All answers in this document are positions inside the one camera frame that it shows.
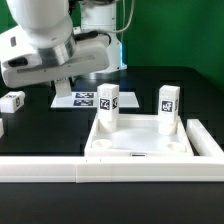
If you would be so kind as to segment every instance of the black table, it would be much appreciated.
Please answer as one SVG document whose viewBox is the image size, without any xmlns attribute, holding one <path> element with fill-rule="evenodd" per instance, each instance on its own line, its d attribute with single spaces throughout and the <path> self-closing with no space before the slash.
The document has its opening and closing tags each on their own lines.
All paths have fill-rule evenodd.
<svg viewBox="0 0 224 224">
<path fill-rule="evenodd" d="M 224 93 L 183 67 L 130 67 L 109 80 L 76 79 L 73 91 L 96 91 L 103 82 L 135 92 L 140 108 L 157 114 L 162 85 L 181 87 L 183 123 L 199 119 L 224 149 Z M 83 156 L 96 109 L 51 109 L 54 90 L 25 87 L 25 106 L 1 114 L 1 156 Z M 1 96 L 9 91 L 1 83 Z M 223 183 L 0 184 L 0 223 L 223 223 Z"/>
</svg>

